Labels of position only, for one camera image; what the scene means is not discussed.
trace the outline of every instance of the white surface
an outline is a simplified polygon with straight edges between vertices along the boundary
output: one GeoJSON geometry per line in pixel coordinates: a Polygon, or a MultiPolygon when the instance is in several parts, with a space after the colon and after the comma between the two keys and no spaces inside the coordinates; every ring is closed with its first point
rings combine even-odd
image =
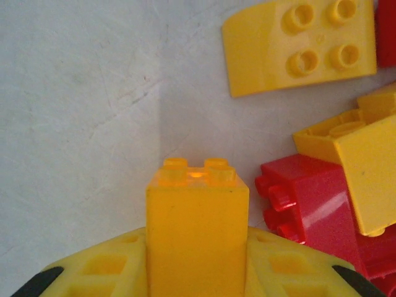
{"type": "MultiPolygon", "coordinates": [[[[165,157],[224,157],[252,186],[291,133],[396,77],[233,100],[220,26],[255,0],[4,0],[0,296],[45,265],[145,225],[165,157]]],[[[251,191],[250,224],[262,223],[251,191]]]]}

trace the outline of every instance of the square hole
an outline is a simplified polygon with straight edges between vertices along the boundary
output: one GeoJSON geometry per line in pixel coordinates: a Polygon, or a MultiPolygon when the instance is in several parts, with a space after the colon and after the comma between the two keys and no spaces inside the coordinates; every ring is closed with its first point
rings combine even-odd
{"type": "Polygon", "coordinates": [[[322,284],[288,283],[283,285],[288,297],[328,297],[327,287],[322,284]]]}
{"type": "Polygon", "coordinates": [[[124,269],[127,256],[123,255],[99,255],[90,259],[85,265],[82,274],[106,275],[121,274],[124,269]]]}
{"type": "Polygon", "coordinates": [[[297,252],[279,252],[269,257],[271,268],[275,273],[312,274],[315,272],[308,260],[297,252]]]}
{"type": "Polygon", "coordinates": [[[106,285],[74,285],[64,297],[111,297],[115,283],[106,285]]]}

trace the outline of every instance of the plastic toy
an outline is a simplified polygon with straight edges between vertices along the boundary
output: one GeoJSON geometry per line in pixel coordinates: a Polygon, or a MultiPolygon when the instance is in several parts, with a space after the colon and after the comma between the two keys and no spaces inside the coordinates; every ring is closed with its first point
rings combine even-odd
{"type": "Polygon", "coordinates": [[[233,97],[377,72],[372,0],[280,0],[223,25],[233,97]]]}
{"type": "Polygon", "coordinates": [[[336,255],[367,276],[340,165],[292,155],[261,165],[261,171],[256,188],[262,197],[269,198],[264,219],[270,230],[336,255]]]}
{"type": "Polygon", "coordinates": [[[396,6],[394,0],[379,0],[376,13],[377,57],[381,67],[396,66],[396,6]]]}
{"type": "MultiPolygon", "coordinates": [[[[225,160],[211,159],[201,169],[188,168],[184,159],[167,160],[147,188],[150,218],[146,229],[126,233],[47,266],[13,297],[384,296],[355,272],[351,264],[334,256],[246,225],[244,230],[247,232],[240,232],[244,233],[240,240],[239,234],[234,233],[235,226],[246,222],[246,191],[246,186],[225,160]],[[241,208],[223,204],[227,196],[232,204],[232,200],[240,200],[241,208]],[[203,205],[191,201],[196,199],[203,205]],[[205,200],[213,203],[212,210],[208,209],[209,203],[205,200]],[[182,209],[189,210],[190,216],[181,214],[182,209]],[[231,212],[229,215],[221,213],[227,210],[231,212]],[[208,222],[206,211],[219,213],[217,220],[228,221],[229,217],[235,216],[235,222],[208,222]],[[166,224],[165,228],[161,227],[163,236],[156,230],[160,222],[166,224]],[[183,230],[176,223],[186,224],[187,228],[183,230]],[[187,238],[179,233],[184,231],[187,238]],[[194,236],[203,242],[197,243],[194,236]],[[198,247],[189,244],[189,240],[198,247]],[[167,245],[162,253],[157,249],[161,242],[167,245]],[[241,246],[244,259],[238,257],[241,246]],[[190,247],[199,255],[194,256],[185,250],[190,247]],[[218,266],[219,259],[228,260],[229,255],[238,257],[233,262],[244,263],[243,273],[231,274],[232,281],[242,283],[242,287],[233,285],[231,280],[223,282],[229,272],[218,266]],[[175,260],[174,267],[168,266],[170,259],[175,260]],[[153,266],[161,263],[165,266],[153,266]],[[164,279],[174,287],[164,283],[151,269],[162,269],[167,275],[164,279]],[[187,275],[181,276],[178,269],[187,275]],[[204,273],[207,273],[206,282],[201,279],[204,273]]],[[[240,264],[236,265],[232,268],[239,269],[240,264]]]]}
{"type": "Polygon", "coordinates": [[[226,160],[165,160],[146,212],[151,296],[243,295],[249,188],[226,160]]]}
{"type": "Polygon", "coordinates": [[[379,236],[396,223],[396,82],[358,104],[293,137],[299,153],[343,166],[360,233],[379,236]]]}
{"type": "Polygon", "coordinates": [[[387,296],[396,294],[396,225],[377,237],[357,232],[340,165],[293,155],[261,170],[256,188],[270,202],[268,228],[351,262],[387,296]]]}

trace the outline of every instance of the sloped yellow block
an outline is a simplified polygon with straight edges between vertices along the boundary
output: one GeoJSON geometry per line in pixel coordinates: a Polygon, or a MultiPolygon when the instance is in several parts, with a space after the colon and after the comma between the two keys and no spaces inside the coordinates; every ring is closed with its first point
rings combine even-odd
{"type": "Polygon", "coordinates": [[[360,296],[332,268],[344,260],[256,228],[247,245],[245,297],[360,296]]]}
{"type": "Polygon", "coordinates": [[[279,0],[223,25],[233,97],[377,72],[372,0],[279,0]]]}
{"type": "MultiPolygon", "coordinates": [[[[145,277],[147,255],[144,241],[145,229],[141,228],[47,266],[44,271],[53,267],[63,267],[64,270],[40,297],[152,296],[147,292],[153,284],[148,283],[145,277]]],[[[177,244],[174,248],[183,259],[184,251],[178,249],[177,244]]],[[[256,228],[247,230],[244,261],[246,274],[241,277],[245,284],[242,296],[245,297],[360,297],[334,269],[337,265],[354,270],[351,264],[256,228]]],[[[174,296],[185,296],[184,279],[178,279],[177,274],[174,278],[174,296]]],[[[196,284],[201,283],[199,279],[190,281],[188,296],[194,297],[206,297],[207,292],[218,285],[214,281],[199,287],[196,284]]],[[[351,282],[360,288],[368,285],[367,280],[359,281],[356,276],[351,282]]]]}
{"type": "Polygon", "coordinates": [[[145,228],[47,266],[63,267],[40,297],[147,297],[145,228]]]}
{"type": "Polygon", "coordinates": [[[165,160],[146,195],[150,296],[243,296],[248,208],[226,160],[165,160]]]}
{"type": "Polygon", "coordinates": [[[396,84],[293,135],[299,153],[343,166],[362,235],[396,223],[396,84]]]}

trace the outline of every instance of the red block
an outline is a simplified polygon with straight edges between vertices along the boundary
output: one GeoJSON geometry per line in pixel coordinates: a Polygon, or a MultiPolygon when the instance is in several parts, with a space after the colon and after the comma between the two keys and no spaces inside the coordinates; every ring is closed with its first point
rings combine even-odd
{"type": "Polygon", "coordinates": [[[396,66],[396,1],[379,0],[376,13],[377,57],[380,67],[396,66]]]}
{"type": "Polygon", "coordinates": [[[378,237],[356,235],[368,278],[387,296],[396,296],[396,225],[378,237]]]}
{"type": "Polygon", "coordinates": [[[256,188],[269,198],[264,219],[270,230],[347,260],[367,276],[340,165],[297,154],[263,164],[261,171],[256,188]]]}

